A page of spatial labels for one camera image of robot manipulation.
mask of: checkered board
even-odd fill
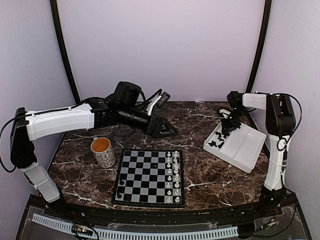
[[[183,154],[178,150],[174,162],[175,152],[175,150],[124,149],[112,203],[135,207],[183,208],[185,205]]]

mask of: wall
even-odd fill
[[[46,110],[74,104],[60,57],[50,2],[0,1],[0,126],[19,107]],[[9,133],[1,138],[1,158],[8,168]],[[37,156],[47,168],[61,134],[35,142]],[[0,168],[0,239],[16,238],[32,189],[22,172]]]
[[[303,108],[302,124],[294,134],[286,171],[287,187],[296,192],[311,234],[320,235],[320,2],[273,1],[270,23],[254,91],[284,92]],[[296,117],[299,109],[294,104]],[[265,131],[265,115],[253,112]]]
[[[243,92],[264,0],[60,0],[74,78],[82,99],[119,81],[159,88],[172,101],[226,101]]]

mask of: patterned mug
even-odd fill
[[[110,168],[115,164],[115,153],[108,138],[95,136],[91,143],[91,150],[100,167]]]

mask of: black pole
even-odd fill
[[[72,91],[74,101],[76,104],[78,104],[78,103],[80,103],[81,100],[80,100],[80,96],[79,96],[79,92],[78,92],[78,89],[76,86],[74,76],[71,71],[71,66],[70,66],[70,62],[69,62],[69,58],[68,58],[68,54],[67,54],[67,49],[66,49],[66,45],[65,45],[65,41],[64,41],[64,36],[63,36],[62,28],[61,28],[61,23],[60,23],[57,0],[50,0],[50,4],[51,4],[51,12],[52,12],[52,18],[53,18],[53,23],[54,23],[56,39],[58,41],[65,73],[68,78],[68,82],[69,82],[69,85],[70,85],[70,88]]]
[[[252,89],[254,88],[254,84],[255,84],[255,80],[256,80],[256,76],[257,76],[257,72],[258,72],[258,68],[259,68],[259,64],[262,56],[262,51],[264,49],[264,45],[266,41],[268,23],[269,23],[270,12],[271,12],[271,4],[272,4],[272,0],[265,0],[262,24],[260,29],[260,36],[258,40],[258,45],[256,47],[256,52],[254,56],[254,61],[253,61],[249,81],[245,90],[246,93],[251,93]]]

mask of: table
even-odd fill
[[[117,126],[67,132],[50,166],[49,175],[60,186],[69,203],[116,210],[157,211],[159,208],[111,203],[122,149],[182,150],[185,208],[166,211],[204,210],[257,202],[268,168],[268,158],[263,151],[254,170],[247,174],[203,150],[204,141],[220,122],[216,111],[222,107],[228,108],[229,104],[168,102],[156,113],[166,117],[179,130],[179,135],[174,137],[155,139],[140,130],[129,137],[118,137],[112,134]],[[241,121],[250,125],[246,117]],[[130,129],[123,126],[121,131],[128,133]],[[90,150],[93,137],[111,140],[117,160],[110,169],[97,164]]]

